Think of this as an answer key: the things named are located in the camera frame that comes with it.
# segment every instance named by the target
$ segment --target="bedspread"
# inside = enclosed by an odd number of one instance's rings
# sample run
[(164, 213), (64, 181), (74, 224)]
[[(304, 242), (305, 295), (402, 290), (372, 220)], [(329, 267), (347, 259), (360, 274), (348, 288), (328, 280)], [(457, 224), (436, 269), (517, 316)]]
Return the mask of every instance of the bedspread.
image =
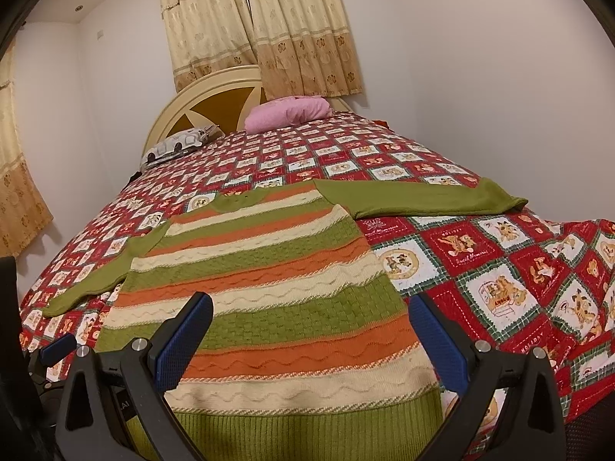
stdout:
[[(353, 113), (260, 135), (234, 133), (147, 172), (54, 258), (22, 302), (22, 346), (65, 334), (94, 346), (119, 288), (42, 317), (48, 300), (107, 263), (132, 236), (210, 202), (314, 178), (476, 186), (479, 177), (421, 144)], [(615, 224), (554, 223), (529, 209), (493, 217), (384, 217), (359, 221), (401, 296), (427, 292), (473, 340), (502, 350), (544, 347), (567, 421), (615, 388)], [(49, 369), (64, 378), (71, 358)], [(444, 409), (454, 396), (444, 395)], [(493, 426), (498, 392), (484, 428)]]

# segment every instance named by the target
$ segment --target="pink pillow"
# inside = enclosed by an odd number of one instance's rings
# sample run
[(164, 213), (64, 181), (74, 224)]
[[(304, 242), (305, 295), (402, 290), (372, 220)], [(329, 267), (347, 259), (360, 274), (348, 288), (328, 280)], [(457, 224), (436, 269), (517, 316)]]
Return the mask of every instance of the pink pillow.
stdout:
[(332, 115), (333, 109), (322, 97), (284, 97), (252, 109), (245, 120), (245, 130), (252, 135), (286, 126), (299, 126)]

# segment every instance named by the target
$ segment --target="ribbed hem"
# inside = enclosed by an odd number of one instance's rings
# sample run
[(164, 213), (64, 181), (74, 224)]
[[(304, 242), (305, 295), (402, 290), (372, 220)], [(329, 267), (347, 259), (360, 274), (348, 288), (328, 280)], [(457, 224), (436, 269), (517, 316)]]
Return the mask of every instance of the ribbed hem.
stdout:
[[(440, 392), (403, 404), (313, 416), (177, 414), (208, 461), (412, 461), (442, 423)], [(128, 428), (139, 453), (156, 454), (137, 418)]]

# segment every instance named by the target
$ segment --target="wall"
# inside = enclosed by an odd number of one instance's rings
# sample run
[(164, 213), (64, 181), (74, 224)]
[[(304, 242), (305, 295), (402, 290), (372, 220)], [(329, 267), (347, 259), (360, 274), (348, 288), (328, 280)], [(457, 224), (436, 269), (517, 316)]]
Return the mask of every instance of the wall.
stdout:
[(400, 26), (398, 0), (342, 0), (354, 36), (365, 91), (346, 100), (370, 119), (414, 138), (417, 133), (414, 78), (410, 73), (408, 36)]
[(582, 0), (399, 0), (418, 139), (545, 218), (615, 219), (615, 49)]
[(79, 38), (103, 160), (119, 192), (138, 170), (147, 133), (175, 96), (160, 0), (104, 0), (79, 24)]
[(18, 260), (24, 295), (113, 198), (94, 135), (72, 24), (27, 24), (15, 48), (15, 107), (23, 151), (54, 220)]

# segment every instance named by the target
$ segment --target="sweater sleeve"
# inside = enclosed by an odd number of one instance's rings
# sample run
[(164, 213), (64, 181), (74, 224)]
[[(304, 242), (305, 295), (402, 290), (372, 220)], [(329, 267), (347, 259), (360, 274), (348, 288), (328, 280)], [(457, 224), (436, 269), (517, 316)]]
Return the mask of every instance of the sweater sleeve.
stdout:
[(378, 216), (497, 215), (522, 210), (527, 199), (510, 196), (488, 178), (472, 189), (421, 182), (315, 180), (316, 188), (355, 219)]
[(112, 261), (91, 272), (82, 282), (52, 298), (42, 311), (45, 317), (56, 317), (75, 308), (88, 295), (103, 294), (123, 282), (134, 258), (148, 253), (164, 237), (171, 221), (167, 220), (149, 234), (131, 237), (122, 252)]

